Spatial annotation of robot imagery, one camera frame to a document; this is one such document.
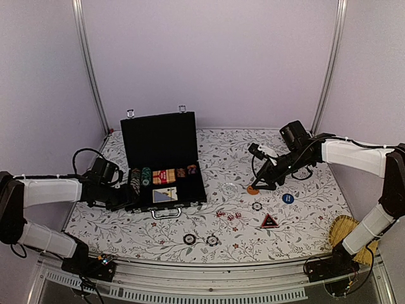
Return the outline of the orange round blind button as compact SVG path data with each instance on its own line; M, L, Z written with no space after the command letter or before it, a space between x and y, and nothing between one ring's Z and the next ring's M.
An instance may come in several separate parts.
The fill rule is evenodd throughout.
M254 189L254 188L252 188L251 186L249 186L249 187L247 188L247 192L248 192L250 195L257 195L257 194L259 194L259 190L258 190L258 189Z

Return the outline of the clear acrylic dealer button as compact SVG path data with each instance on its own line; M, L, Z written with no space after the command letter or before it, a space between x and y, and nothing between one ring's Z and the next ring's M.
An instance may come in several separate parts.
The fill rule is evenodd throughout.
M231 182L226 182L222 185L222 188L229 190L229 191L235 191L237 186Z

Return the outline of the black red triangular button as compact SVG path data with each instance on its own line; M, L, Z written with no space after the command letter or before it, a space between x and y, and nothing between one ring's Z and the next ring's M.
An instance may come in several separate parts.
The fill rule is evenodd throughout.
M276 223L275 219L270 214L266 214L260 228L262 229L279 228L279 225Z

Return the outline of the black poker set case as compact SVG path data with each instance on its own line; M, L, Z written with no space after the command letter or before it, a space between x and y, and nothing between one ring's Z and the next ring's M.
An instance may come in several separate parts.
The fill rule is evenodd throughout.
M121 133L128 164L128 185L130 171L149 167L152 171L197 166L197 173L178 178L171 184L143 186L140 181L140 195L135 203L125 208L128 212L158 212L201 206L207 201L207 194L199 164L196 132L196 115L193 111L165 113L121 120ZM153 189L177 188L177 201L153 203Z

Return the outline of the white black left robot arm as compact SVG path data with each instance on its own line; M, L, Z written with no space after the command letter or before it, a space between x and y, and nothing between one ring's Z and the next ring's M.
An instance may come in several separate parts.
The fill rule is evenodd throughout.
M83 174L78 173L77 167L68 175L12 175L2 171L1 243L52 253L68 260L79 274L90 274L94 261L85 243L27 220L24 210L31 206L77 202L90 207L101 203L107 210L119 210L136 197L135 191L122 181L123 171L102 154Z

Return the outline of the black white poker chip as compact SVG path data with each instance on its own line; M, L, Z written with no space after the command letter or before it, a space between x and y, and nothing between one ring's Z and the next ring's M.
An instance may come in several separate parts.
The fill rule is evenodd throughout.
M252 204L252 209L253 209L253 210L256 210L256 211L260 211L260 210L262 209L262 204L259 203L259 202L254 202L254 203Z
M184 241L185 244L191 246L196 242L196 237L193 234L186 234L183 237L183 241Z

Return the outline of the blue round blind button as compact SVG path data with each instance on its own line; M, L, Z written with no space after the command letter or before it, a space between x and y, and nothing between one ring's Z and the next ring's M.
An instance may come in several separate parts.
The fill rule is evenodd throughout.
M282 196L282 201L286 204L292 204L294 200L294 196L291 194L286 193Z

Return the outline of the multicolour poker chip stack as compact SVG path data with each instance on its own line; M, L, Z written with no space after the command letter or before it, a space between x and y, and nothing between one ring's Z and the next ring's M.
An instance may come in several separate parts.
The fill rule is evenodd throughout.
M139 168L134 168L130 171L129 184L134 199L137 199L140 195L140 178L141 170Z

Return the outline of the green poker chip stack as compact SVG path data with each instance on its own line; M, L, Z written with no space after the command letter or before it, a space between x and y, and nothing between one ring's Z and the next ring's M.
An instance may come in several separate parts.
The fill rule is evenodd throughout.
M149 167L144 167L141 171L141 184L143 186L149 186L153 179L152 171Z

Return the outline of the red black chip stack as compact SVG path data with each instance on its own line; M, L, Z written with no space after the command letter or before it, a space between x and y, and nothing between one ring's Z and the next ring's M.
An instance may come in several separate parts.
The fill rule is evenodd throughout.
M187 172L185 171L184 168L177 168L176 175L178 178L185 178L187 176Z

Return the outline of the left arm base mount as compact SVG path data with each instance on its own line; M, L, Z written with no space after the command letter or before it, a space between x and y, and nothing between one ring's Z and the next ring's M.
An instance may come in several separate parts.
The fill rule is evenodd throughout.
M105 258L74 255L72 258L63 259L61 269L89 279L112 282L116 272L116 263Z

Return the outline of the front aluminium rail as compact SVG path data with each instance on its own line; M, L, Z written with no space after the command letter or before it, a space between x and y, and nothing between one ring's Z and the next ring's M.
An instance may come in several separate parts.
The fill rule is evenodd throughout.
M303 258L242 264L116 261L111 282L82 285L42 255L28 303L396 303L382 259L372 268L310 281Z

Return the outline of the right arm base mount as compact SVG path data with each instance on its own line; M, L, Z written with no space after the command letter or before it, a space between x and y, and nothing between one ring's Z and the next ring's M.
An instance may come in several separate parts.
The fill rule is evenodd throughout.
M309 282L323 282L326 292L335 298L345 297L350 292L360 270L358 262L347 265L332 263L332 258L309 257L303 272Z

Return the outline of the aluminium frame post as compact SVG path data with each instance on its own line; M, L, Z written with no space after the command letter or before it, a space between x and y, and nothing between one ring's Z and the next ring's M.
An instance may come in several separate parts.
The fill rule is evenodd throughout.
M344 33L346 12L347 12L347 0L338 0L335 14L335 22L333 26L332 44L328 55L326 72L323 78L323 84L321 87L320 97L316 107L315 116L310 129L312 134L318 133L323 118L323 114L325 113L327 107L328 95L330 93L330 89L332 86L335 66L339 54L342 36Z
M96 113L99 117L103 132L108 135L109 134L109 123L107 119L107 115L104 110L103 102L101 100L101 95L99 92L99 88L97 85L96 80L96 73L92 64L92 58L90 53L90 46L89 40L87 37L87 31L85 26L85 18L84 18L84 11L83 11L83 4L81 0L73 0L73 15L75 19L75 24L78 33L78 40L82 52L82 56L84 59L84 65L87 73L87 77L89 80L90 90L94 99Z

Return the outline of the left aluminium frame post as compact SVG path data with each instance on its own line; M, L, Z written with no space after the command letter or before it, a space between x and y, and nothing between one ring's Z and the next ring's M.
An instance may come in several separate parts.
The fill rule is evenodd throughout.
M89 80L90 90L94 99L96 113L99 117L103 132L108 135L109 134L109 123L107 119L107 115L104 110L103 102L101 100L101 95L99 92L99 88L97 85L96 80L96 73L92 64L92 58L90 53L90 46L89 40L87 37L87 31L85 26L85 18L84 18L84 11L83 11L83 4L81 0L73 0L73 15L75 19L75 24L78 33L78 40L82 52L82 56L84 59L84 65L87 73L87 77Z

